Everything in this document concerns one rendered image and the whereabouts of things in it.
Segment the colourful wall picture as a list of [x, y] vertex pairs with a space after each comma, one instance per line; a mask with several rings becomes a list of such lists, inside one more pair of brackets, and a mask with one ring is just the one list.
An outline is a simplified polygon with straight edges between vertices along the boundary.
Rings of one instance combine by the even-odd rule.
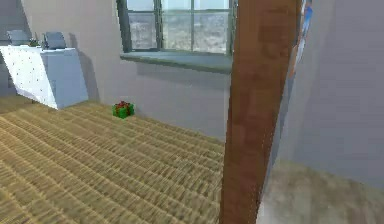
[[290, 66], [289, 66], [289, 73], [288, 73], [289, 78], [294, 76], [296, 66], [302, 58], [303, 49], [305, 46], [306, 37], [309, 30], [312, 14], [313, 14], [312, 0], [302, 0], [297, 41], [292, 49], [292, 55], [290, 59]]

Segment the brown wooden room door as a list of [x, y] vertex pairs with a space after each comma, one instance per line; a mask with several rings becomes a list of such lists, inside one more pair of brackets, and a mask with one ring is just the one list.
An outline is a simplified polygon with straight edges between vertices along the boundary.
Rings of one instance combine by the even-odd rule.
[[238, 0], [218, 224], [256, 224], [302, 0]]

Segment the grey blue box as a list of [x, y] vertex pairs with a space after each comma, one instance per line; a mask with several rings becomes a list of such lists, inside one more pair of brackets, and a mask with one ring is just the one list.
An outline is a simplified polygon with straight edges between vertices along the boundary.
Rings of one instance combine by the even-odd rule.
[[30, 37], [23, 30], [10, 30], [7, 37], [12, 46], [27, 45]]
[[66, 42], [61, 32], [45, 32], [43, 34], [43, 46], [45, 49], [65, 49]]

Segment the white chest of drawers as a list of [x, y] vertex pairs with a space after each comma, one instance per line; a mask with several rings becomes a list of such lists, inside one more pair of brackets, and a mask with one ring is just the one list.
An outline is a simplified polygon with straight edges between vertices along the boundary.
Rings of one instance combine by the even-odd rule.
[[75, 48], [0, 46], [0, 53], [19, 95], [56, 110], [89, 99]]

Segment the grey framed window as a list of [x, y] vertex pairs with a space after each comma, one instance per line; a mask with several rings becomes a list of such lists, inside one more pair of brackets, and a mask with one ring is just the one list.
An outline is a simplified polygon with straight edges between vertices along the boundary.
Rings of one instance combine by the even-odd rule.
[[116, 0], [124, 60], [228, 74], [238, 0]]

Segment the green red gift box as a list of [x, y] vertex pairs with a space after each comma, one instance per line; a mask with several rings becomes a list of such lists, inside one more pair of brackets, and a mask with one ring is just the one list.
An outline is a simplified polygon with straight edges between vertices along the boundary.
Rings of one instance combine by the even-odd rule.
[[134, 105], [125, 101], [120, 101], [112, 106], [112, 114], [115, 117], [125, 119], [134, 114]]

